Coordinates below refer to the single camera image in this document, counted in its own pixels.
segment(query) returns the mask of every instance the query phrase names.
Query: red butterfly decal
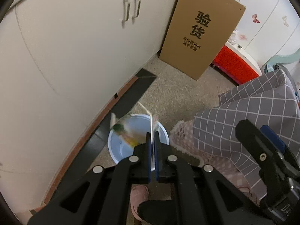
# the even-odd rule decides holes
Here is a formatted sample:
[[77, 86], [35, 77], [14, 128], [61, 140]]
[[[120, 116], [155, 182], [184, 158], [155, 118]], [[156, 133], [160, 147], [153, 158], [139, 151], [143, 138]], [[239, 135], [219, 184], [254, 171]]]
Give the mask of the red butterfly decal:
[[253, 18], [253, 22], [254, 22], [254, 23], [260, 23], [260, 21], [259, 21], [258, 19], [256, 19], [256, 18], [257, 18], [257, 13], [254, 14], [254, 15], [252, 15], [251, 18]]

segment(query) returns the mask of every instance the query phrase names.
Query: person's foot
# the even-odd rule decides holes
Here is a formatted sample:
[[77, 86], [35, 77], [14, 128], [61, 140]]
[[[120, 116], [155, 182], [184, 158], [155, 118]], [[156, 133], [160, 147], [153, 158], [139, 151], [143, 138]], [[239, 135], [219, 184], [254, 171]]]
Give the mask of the person's foot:
[[141, 203], [147, 201], [148, 197], [149, 197], [149, 191], [148, 188], [144, 185], [137, 185], [131, 189], [131, 193], [130, 193], [131, 212], [133, 216], [139, 221], [143, 221], [143, 220], [139, 217], [137, 213], [137, 208]]

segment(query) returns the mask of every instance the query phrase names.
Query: cardboard box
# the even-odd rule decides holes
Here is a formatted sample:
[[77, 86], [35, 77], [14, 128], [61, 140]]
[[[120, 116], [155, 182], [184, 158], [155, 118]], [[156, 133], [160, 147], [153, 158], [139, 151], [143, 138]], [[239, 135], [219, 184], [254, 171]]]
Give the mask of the cardboard box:
[[235, 0], [178, 0], [159, 58], [199, 79], [244, 11]]

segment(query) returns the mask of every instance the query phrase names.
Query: cabinet handle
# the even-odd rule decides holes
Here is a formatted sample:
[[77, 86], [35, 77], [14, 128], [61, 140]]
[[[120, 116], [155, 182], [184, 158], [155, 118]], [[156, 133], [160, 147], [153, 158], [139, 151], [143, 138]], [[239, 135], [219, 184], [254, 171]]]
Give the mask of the cabinet handle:
[[129, 19], [129, 10], [130, 10], [130, 2], [128, 0], [123, 0], [124, 5], [124, 19], [122, 20], [122, 23], [125, 23]]
[[132, 19], [135, 19], [140, 14], [141, 0], [134, 0], [134, 12], [136, 11], [136, 15], [132, 16]]

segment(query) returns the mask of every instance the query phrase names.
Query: beige floor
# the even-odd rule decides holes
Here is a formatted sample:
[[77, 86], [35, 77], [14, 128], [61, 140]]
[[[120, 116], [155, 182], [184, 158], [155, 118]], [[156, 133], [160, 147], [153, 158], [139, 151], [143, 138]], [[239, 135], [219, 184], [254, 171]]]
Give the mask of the beige floor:
[[[162, 62], [157, 56], [154, 56], [144, 68], [157, 75], [157, 79], [141, 97], [140, 102], [150, 112], [158, 115], [158, 120], [168, 133], [178, 121], [191, 120], [197, 112], [218, 106], [218, 94], [234, 87], [229, 80], [211, 67], [207, 68], [198, 81]], [[131, 112], [145, 113], [139, 105], [135, 105]], [[173, 151], [190, 164], [199, 165], [199, 160]], [[104, 168], [115, 165], [107, 145], [92, 163], [91, 168], [95, 165], [102, 165]], [[149, 185], [149, 191], [151, 200], [171, 199], [168, 184], [152, 183]], [[129, 211], [127, 225], [133, 224], [133, 215]]]

